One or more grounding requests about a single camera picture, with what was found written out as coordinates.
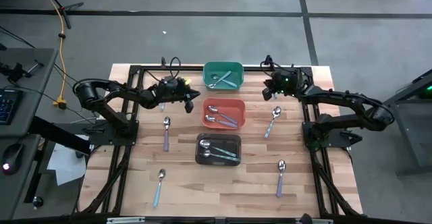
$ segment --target gray desk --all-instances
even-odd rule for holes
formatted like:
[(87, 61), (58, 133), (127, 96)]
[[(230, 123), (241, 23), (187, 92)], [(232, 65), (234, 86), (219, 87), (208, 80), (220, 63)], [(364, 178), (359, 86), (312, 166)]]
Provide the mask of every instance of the gray desk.
[[(44, 67), (40, 67), (34, 72), (33, 77), (18, 80), (18, 85), (37, 90), (38, 92), (44, 92), (56, 57), (57, 51), (54, 49), (8, 49), (0, 51), (0, 61), (11, 68), (14, 68), (18, 62), (22, 64), (24, 70), (28, 70), (34, 65), (35, 59), (44, 64)], [(7, 81), (7, 78), (0, 74), (0, 88), (9, 85), (10, 83)], [(24, 92), (11, 125), (0, 125), (0, 138), (19, 137), (26, 134), (41, 98), (42, 95), (40, 93), (32, 91)]]
[[(0, 51), (0, 61), (12, 68), (15, 63), (19, 62), (23, 65), (23, 69), (30, 69), (34, 65), (34, 59), (45, 65), (38, 68), (33, 77), (22, 78), (18, 81), (20, 86), (39, 92), (45, 90), (56, 56), (57, 51), (54, 49), (8, 49)], [(0, 74), (0, 88), (9, 85), (7, 78)], [(27, 133), (41, 98), (42, 95), (37, 92), (25, 92), (11, 125), (0, 125), (0, 155), (3, 155), (4, 150), (9, 145), (16, 143), (20, 136)], [(40, 136), (35, 135), (23, 138), (21, 144), (24, 145), (24, 152), (20, 170), (13, 175), (0, 173), (0, 196), (2, 199), (0, 202), (0, 220), (10, 219), (13, 216), (30, 172), (40, 138)]]

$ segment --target green bin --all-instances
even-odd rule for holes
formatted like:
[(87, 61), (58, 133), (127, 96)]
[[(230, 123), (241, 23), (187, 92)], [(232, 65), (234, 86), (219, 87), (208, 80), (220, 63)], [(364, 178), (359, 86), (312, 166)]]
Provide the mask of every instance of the green bin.
[[(218, 83), (214, 88), (210, 88), (210, 84), (214, 84), (217, 80), (212, 79), (212, 75), (222, 77), (231, 71), (231, 74), (225, 78), (228, 82), (233, 82), (237, 86), (234, 87), (225, 83), (224, 81)], [(202, 80), (208, 90), (238, 90), (243, 84), (243, 65), (238, 62), (227, 62), (227, 61), (212, 61), (207, 62), (202, 70)]]

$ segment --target metal spoon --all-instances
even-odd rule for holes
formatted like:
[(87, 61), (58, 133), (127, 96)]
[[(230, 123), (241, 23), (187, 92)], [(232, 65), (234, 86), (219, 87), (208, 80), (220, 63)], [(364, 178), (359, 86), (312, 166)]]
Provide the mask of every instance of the metal spoon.
[(163, 141), (163, 150), (164, 151), (169, 151), (169, 146), (168, 146), (168, 128), (169, 128), (170, 124), (171, 124), (171, 119), (168, 116), (165, 117), (165, 119), (163, 119), (163, 125), (165, 126), (165, 140)]
[[(216, 75), (216, 74), (211, 75), (211, 78), (214, 79), (214, 80), (220, 79), (220, 77), (218, 75)], [(227, 80), (222, 80), (222, 82), (225, 82), (226, 84), (228, 84), (230, 86), (233, 86), (235, 88), (237, 87), (237, 84), (235, 84), (233, 82), (228, 82)]]
[[(202, 146), (204, 149), (208, 149), (210, 147), (210, 141), (208, 141), (208, 140), (200, 140), (200, 146)], [(232, 152), (220, 149), (218, 147), (212, 146), (211, 148), (213, 148), (215, 150), (218, 150), (220, 152), (223, 152), (223, 153), (225, 153), (225, 154), (227, 154), (228, 156), (231, 156), (231, 157), (236, 157), (237, 156), (236, 154), (234, 154)]]
[(228, 71), (227, 73), (225, 73), (225, 75), (223, 75), (221, 78), (219, 78), (218, 81), (216, 81), (214, 84), (210, 84), (209, 88), (214, 88), (218, 83), (220, 83), (223, 79), (227, 78), (229, 75), (231, 75), (231, 71)]
[(219, 110), (217, 110), (216, 106), (208, 106), (207, 108), (209, 109), (210, 112), (212, 112), (212, 113), (218, 113), (220, 116), (226, 118), (227, 120), (231, 121), (232, 123), (238, 124), (237, 120), (235, 120), (235, 119), (233, 119), (233, 118), (231, 118), (231, 117), (229, 117), (227, 115), (224, 115), (223, 113), (219, 113)]
[(282, 196), (282, 182), (283, 182), (283, 174), (285, 172), (286, 164), (284, 160), (280, 160), (277, 164), (277, 168), (279, 169), (279, 181), (277, 181), (277, 191), (276, 196), (279, 198)]
[(155, 201), (153, 202), (153, 207), (156, 207), (159, 203), (159, 194), (161, 192), (162, 179), (165, 177), (166, 172), (164, 169), (159, 170), (159, 184), (157, 185), (157, 191), (155, 196)]
[(226, 156), (221, 156), (221, 155), (216, 155), (210, 152), (210, 150), (205, 150), (204, 153), (201, 154), (203, 157), (209, 157), (209, 156), (214, 156), (214, 157), (219, 157), (222, 159), (227, 159), (227, 160), (231, 160), (231, 161), (240, 161), (239, 159), (235, 158), (235, 157), (226, 157)]
[(281, 109), (279, 106), (277, 106), (277, 107), (273, 110), (273, 112), (272, 112), (272, 114), (273, 114), (273, 119), (271, 120), (271, 123), (270, 123), (269, 127), (267, 128), (267, 132), (265, 132), (264, 138), (269, 137), (269, 134), (270, 134), (271, 128), (273, 127), (273, 123), (275, 123), (275, 118), (277, 118), (277, 117), (279, 117), (279, 116), (281, 115), (281, 111), (282, 111), (282, 109)]
[(218, 120), (218, 119), (216, 119), (216, 118), (214, 118), (213, 116), (210, 116), (210, 115), (205, 115), (205, 120), (210, 121), (210, 122), (217, 122), (217, 123), (221, 123), (223, 125), (229, 126), (229, 127), (237, 128), (237, 125), (234, 124), (234, 123), (220, 121), (220, 120)]

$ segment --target wooden table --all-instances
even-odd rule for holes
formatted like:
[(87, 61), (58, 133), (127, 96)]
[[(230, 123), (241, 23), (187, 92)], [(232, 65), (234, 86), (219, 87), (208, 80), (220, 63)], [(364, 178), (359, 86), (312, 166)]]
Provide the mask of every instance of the wooden table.
[[(126, 82), (130, 64), (113, 64), (110, 80)], [(323, 89), (333, 88), (330, 68), (312, 67), (314, 81)], [(167, 72), (154, 72), (157, 78)], [(244, 83), (238, 92), (210, 92), (203, 84), (201, 72), (180, 72), (189, 77), (191, 86), (201, 95), (194, 99), (194, 110), (187, 114), (184, 103), (167, 104), (160, 108), (140, 108), (138, 140), (132, 150), (126, 180), (121, 215), (181, 216), (181, 217), (301, 217), (308, 213), (318, 217), (317, 197), (311, 160), (302, 141), (300, 124), (302, 108), (297, 99), (279, 96), (265, 102), (261, 94), (262, 72), (245, 72)], [(155, 83), (148, 74), (144, 87)], [(246, 123), (232, 132), (207, 129), (201, 123), (202, 101), (208, 97), (242, 99), (246, 103)], [(121, 111), (122, 100), (110, 105)], [(268, 139), (264, 138), (274, 107), (282, 114), (276, 119)], [(319, 105), (322, 113), (339, 115), (333, 105)], [(163, 118), (171, 117), (169, 152), (163, 151)], [(196, 137), (199, 133), (237, 134), (242, 138), (242, 163), (237, 167), (198, 165), (194, 160)], [(112, 155), (112, 146), (100, 147), (89, 163), (80, 195), (80, 208), (87, 207), (105, 182)], [(336, 148), (328, 150), (333, 181), (354, 210), (362, 212), (356, 181), (348, 155)], [(277, 162), (287, 163), (283, 195), (275, 196), (278, 179)], [(167, 175), (162, 183), (157, 208), (153, 200), (157, 175), (164, 168)], [(115, 201), (116, 188), (111, 196)], [(330, 211), (327, 188), (323, 188), (327, 210)]]

